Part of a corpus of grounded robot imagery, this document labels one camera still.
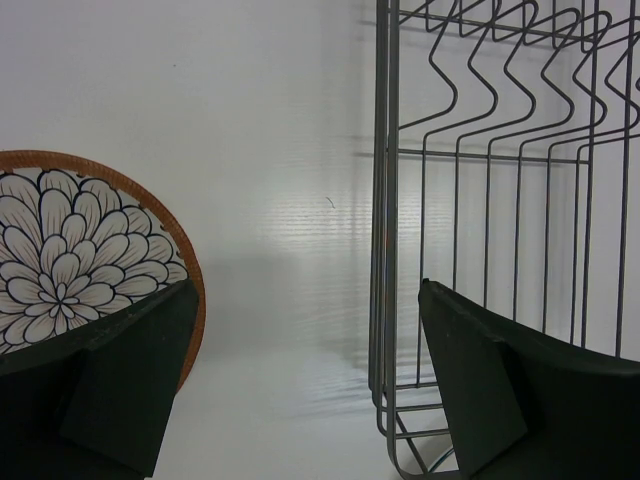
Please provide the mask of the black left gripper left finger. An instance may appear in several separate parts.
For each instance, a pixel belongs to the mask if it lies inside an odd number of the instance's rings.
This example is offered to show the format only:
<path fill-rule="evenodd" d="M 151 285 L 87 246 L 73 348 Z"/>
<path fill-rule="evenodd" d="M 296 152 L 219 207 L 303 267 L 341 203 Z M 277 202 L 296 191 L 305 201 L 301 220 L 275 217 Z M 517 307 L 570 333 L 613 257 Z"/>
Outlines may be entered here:
<path fill-rule="evenodd" d="M 152 477 L 198 306 L 183 280 L 2 355 L 2 478 Z"/>

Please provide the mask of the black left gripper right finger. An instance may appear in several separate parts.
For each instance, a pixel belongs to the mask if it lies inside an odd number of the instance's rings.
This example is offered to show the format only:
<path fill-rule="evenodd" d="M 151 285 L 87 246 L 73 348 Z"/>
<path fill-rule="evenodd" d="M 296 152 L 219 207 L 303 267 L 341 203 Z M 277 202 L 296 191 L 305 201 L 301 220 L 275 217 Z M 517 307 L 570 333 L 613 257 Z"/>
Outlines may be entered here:
<path fill-rule="evenodd" d="M 419 312 L 463 479 L 636 479 L 639 364 L 426 279 Z"/>

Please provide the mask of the floral plate with brown rim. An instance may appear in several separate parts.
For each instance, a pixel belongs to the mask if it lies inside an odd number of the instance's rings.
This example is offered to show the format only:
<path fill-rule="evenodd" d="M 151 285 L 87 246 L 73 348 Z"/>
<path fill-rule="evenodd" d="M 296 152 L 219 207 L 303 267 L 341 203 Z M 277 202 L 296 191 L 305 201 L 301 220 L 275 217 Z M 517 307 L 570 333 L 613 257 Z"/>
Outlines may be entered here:
<path fill-rule="evenodd" d="M 1 354 L 23 351 L 189 279 L 204 334 L 204 280 L 178 220 L 124 174 L 71 154 L 1 154 Z"/>

